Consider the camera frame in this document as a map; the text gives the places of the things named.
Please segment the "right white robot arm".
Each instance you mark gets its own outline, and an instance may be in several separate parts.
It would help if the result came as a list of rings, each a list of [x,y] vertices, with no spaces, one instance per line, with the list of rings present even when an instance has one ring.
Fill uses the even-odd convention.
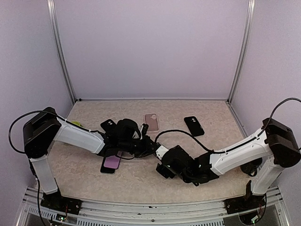
[[[167,149],[156,143],[154,154],[161,162],[159,172],[166,178],[178,176],[185,183],[198,186],[218,179],[233,168],[265,157],[264,165],[248,183],[249,192],[240,199],[242,207],[250,209],[284,169],[301,160],[300,148],[289,127],[271,116],[262,123],[260,129],[245,139],[217,152],[207,150],[195,159],[179,145]]]

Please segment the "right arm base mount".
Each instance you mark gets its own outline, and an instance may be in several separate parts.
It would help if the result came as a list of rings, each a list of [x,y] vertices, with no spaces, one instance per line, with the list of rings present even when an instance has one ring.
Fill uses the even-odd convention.
[[[266,204],[265,195],[254,195],[251,191],[251,180],[246,185],[243,196],[228,198],[224,201],[227,214],[239,213],[256,209]]]

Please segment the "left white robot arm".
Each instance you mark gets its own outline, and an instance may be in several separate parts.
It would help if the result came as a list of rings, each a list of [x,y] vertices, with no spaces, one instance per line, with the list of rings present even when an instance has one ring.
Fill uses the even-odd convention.
[[[157,144],[147,135],[148,125],[138,124],[131,119],[117,123],[106,120],[101,124],[103,131],[86,129],[62,116],[54,108],[47,107],[26,113],[15,119],[8,129],[8,141],[12,143],[13,126],[22,118],[33,115],[23,126],[23,151],[29,160],[33,175],[55,209],[62,209],[66,199],[60,195],[59,187],[48,162],[48,149],[53,142],[72,145],[101,157],[118,157],[120,152],[132,158],[143,158],[155,153]]]

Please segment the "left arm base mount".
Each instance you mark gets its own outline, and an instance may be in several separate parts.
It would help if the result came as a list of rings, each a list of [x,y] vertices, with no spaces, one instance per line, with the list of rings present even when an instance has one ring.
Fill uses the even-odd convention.
[[[52,194],[43,193],[41,206],[52,210],[64,212],[66,214],[78,215],[82,200],[62,196],[58,190]]]

